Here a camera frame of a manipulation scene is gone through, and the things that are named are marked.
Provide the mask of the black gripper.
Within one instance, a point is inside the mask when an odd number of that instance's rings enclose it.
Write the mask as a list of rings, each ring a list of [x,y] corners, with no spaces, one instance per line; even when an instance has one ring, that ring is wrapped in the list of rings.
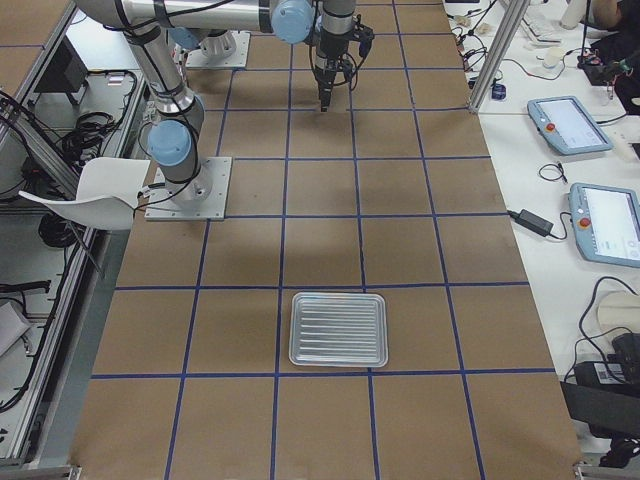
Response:
[[[334,86],[351,85],[369,55],[375,33],[372,28],[356,22],[343,34],[327,31],[316,23],[316,53],[313,74],[318,84],[320,111],[327,112]]]

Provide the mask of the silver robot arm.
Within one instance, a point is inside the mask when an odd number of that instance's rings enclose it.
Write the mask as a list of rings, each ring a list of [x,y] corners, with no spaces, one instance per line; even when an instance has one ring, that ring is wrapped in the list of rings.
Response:
[[[174,26],[174,17],[192,12],[175,10],[165,1],[78,1],[76,5],[105,28],[124,35],[151,89],[157,123],[147,135],[147,149],[163,174],[166,191],[152,205],[198,209],[212,190],[198,153],[204,105],[187,86],[163,37],[163,30]]]
[[[155,26],[246,30],[305,43],[323,112],[335,87],[357,79],[375,38],[353,1],[117,1],[115,12],[116,26],[131,33]]]

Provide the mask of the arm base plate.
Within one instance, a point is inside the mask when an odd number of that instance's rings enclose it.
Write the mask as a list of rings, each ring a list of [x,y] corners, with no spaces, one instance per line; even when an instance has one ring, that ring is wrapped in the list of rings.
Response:
[[[148,221],[223,221],[226,213],[233,159],[207,157],[200,160],[199,174],[182,190],[181,185],[167,183],[160,168],[154,182],[164,183],[153,189],[145,209]]]
[[[251,35],[247,31],[225,31],[202,40],[188,53],[186,68],[195,70],[242,69],[246,67]]]

